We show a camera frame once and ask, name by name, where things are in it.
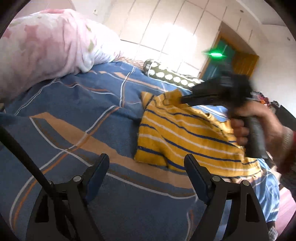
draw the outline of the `blue bedsheet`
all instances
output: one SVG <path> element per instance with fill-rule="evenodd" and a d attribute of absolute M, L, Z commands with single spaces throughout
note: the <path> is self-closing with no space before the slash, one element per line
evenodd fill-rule
<path fill-rule="evenodd" d="M 144 111 L 140 93 L 159 95 L 175 88 L 122 62 L 101 64 L 89 73 L 33 86 L 6 106 L 0 123 L 54 183 L 82 174 L 100 153 L 109 155 L 107 176 L 89 204 L 105 240 L 188 240 L 205 205 L 196 198 L 187 175 L 132 159 Z M 225 120 L 223 107 L 197 108 Z M 3 146 L 0 159 L 0 212 L 24 240 L 41 187 Z M 265 175 L 252 185 L 266 220 L 272 221 L 279 206 L 278 184 L 263 160 L 261 166 Z M 227 202 L 217 240 L 229 209 Z"/>

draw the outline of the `green pillow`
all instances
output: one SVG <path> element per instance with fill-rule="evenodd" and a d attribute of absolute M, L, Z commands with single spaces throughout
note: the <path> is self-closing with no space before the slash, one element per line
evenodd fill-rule
<path fill-rule="evenodd" d="M 178 74 L 153 59 L 148 59 L 145 61 L 143 65 L 143 72 L 148 77 L 162 80 L 164 82 L 180 86 L 184 89 L 190 89 L 193 86 L 204 82 L 203 80 L 199 80 L 196 77 L 190 75 Z"/>

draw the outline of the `bolt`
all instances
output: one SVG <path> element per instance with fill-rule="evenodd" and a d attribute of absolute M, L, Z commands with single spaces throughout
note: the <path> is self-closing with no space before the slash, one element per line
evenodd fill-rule
<path fill-rule="evenodd" d="M 74 182 L 79 182 L 81 180 L 81 176 L 75 176 L 73 177 Z"/>
<path fill-rule="evenodd" d="M 212 179 L 214 182 L 219 182 L 221 180 L 221 178 L 218 176 L 213 176 Z"/>
<path fill-rule="evenodd" d="M 243 180 L 242 183 L 243 183 L 245 186 L 250 185 L 250 183 L 249 183 L 247 180 Z"/>

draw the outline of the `yellow towel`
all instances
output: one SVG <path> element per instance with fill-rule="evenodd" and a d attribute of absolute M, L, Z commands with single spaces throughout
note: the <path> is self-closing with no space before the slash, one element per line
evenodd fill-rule
<path fill-rule="evenodd" d="M 178 89 L 159 96 L 142 92 L 145 112 L 136 161 L 184 171 L 184 156 L 192 153 L 212 174 L 237 177 L 261 171 L 259 162 L 245 158 L 234 142 L 229 121 L 219 122 L 211 114 L 179 104 L 180 97 Z"/>

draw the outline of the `black handheld device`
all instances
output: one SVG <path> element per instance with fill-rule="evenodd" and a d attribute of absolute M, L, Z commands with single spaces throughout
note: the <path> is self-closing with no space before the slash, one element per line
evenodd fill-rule
<path fill-rule="evenodd" d="M 238 117 L 233 110 L 252 99 L 252 87 L 249 77 L 234 74 L 230 66 L 224 61 L 218 61 L 221 75 L 192 87 L 192 94 L 181 97 L 181 103 L 196 105 L 223 105 L 228 109 L 228 116 L 242 119 L 244 126 L 249 128 L 248 143 L 245 146 L 245 156 L 267 159 L 265 140 L 262 127 L 258 119 L 253 117 Z"/>

